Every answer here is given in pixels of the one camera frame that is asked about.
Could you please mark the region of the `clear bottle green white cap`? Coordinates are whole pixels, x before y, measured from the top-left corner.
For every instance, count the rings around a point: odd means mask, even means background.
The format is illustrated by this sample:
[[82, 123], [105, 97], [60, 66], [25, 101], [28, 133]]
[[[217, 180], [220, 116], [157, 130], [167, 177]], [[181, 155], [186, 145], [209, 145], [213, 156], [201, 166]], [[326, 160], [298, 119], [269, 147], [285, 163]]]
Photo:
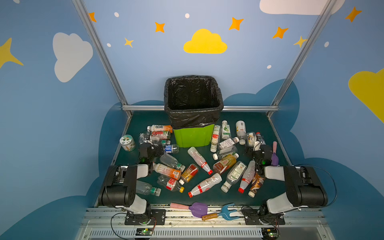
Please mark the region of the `clear bottle green white cap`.
[[137, 180], [136, 184], [136, 193], [141, 195], [153, 195], [159, 197], [161, 194], [161, 189], [153, 187], [151, 184]]

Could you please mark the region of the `yellow cap red label bottle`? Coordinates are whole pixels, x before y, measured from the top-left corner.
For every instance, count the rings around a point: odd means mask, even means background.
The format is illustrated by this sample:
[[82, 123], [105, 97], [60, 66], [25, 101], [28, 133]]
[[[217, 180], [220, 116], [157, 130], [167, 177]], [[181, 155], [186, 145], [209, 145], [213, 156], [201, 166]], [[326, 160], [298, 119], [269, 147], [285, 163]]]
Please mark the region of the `yellow cap red label bottle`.
[[164, 186], [167, 190], [171, 192], [184, 192], [184, 187], [174, 178], [170, 178], [165, 175], [160, 175], [158, 177], [157, 183]]

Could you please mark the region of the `gold red label tea bottle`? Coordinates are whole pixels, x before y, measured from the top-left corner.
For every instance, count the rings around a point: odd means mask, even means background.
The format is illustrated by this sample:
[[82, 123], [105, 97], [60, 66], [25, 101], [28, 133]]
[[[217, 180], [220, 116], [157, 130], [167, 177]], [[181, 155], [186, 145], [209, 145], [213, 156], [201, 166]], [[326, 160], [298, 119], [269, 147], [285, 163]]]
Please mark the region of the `gold red label tea bottle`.
[[238, 157], [239, 154], [237, 153], [224, 157], [222, 160], [214, 164], [214, 172], [219, 173], [221, 175], [236, 164]]

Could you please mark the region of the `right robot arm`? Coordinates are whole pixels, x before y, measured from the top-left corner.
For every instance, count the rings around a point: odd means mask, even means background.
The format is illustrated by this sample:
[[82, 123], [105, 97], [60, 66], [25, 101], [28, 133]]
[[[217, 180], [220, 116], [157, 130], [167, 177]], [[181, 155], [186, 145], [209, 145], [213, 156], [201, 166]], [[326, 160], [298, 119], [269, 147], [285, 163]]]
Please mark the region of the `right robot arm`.
[[279, 166], [274, 159], [275, 150], [261, 145], [252, 156], [255, 163], [250, 197], [255, 197], [265, 180], [277, 180], [285, 183], [286, 191], [266, 200], [257, 210], [256, 218], [262, 225], [277, 224], [287, 212], [301, 208], [323, 208], [328, 205], [328, 195], [315, 169], [311, 166]]

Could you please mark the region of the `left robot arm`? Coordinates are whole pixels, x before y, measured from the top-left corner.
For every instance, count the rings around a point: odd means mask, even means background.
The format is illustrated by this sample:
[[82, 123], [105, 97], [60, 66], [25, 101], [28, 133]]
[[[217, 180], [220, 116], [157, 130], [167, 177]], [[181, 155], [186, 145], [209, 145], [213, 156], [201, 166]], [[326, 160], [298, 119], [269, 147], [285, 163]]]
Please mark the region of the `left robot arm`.
[[104, 207], [126, 210], [126, 225], [154, 225], [150, 203], [141, 195], [160, 196], [161, 189], [140, 181], [153, 171], [155, 161], [164, 154], [161, 144], [143, 143], [139, 147], [139, 163], [111, 166], [98, 195], [98, 204]]

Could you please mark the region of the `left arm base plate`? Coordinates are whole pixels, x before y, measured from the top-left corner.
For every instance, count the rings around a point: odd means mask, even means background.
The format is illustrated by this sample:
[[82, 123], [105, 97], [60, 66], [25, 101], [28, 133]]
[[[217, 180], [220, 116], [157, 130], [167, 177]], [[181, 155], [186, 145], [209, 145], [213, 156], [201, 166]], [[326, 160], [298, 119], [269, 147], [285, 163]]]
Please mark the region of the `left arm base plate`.
[[154, 226], [155, 224], [162, 226], [165, 224], [165, 217], [166, 210], [147, 209], [144, 214], [137, 215], [128, 212], [124, 224], [126, 226]]

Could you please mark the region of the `clear bottle green white label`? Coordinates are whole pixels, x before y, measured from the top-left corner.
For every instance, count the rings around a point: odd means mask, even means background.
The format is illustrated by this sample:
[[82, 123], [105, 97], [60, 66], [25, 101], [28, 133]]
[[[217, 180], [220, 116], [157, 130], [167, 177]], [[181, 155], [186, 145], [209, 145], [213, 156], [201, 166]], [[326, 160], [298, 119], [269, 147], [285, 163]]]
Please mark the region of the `clear bottle green white label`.
[[237, 162], [229, 171], [226, 181], [221, 186], [221, 190], [227, 193], [229, 189], [241, 179], [246, 168], [246, 164], [241, 161]]

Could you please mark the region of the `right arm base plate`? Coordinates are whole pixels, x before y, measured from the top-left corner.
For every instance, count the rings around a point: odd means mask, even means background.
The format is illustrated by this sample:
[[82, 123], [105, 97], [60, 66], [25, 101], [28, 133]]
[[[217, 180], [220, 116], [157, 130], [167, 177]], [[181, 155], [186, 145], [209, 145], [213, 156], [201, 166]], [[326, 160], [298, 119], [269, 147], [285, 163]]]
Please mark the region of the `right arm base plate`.
[[283, 226], [286, 224], [283, 215], [274, 215], [247, 207], [242, 208], [241, 213], [244, 215], [246, 225]]

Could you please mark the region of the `brown label coffee bottle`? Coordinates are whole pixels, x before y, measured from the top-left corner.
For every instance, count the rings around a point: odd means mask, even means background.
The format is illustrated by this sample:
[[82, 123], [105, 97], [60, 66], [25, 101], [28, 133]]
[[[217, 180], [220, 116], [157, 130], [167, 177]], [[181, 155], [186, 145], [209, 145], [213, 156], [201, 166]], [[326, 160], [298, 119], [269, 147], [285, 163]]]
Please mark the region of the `brown label coffee bottle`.
[[251, 183], [250, 190], [248, 192], [248, 196], [254, 198], [258, 190], [263, 186], [265, 178], [258, 173], [255, 173], [254, 178]]

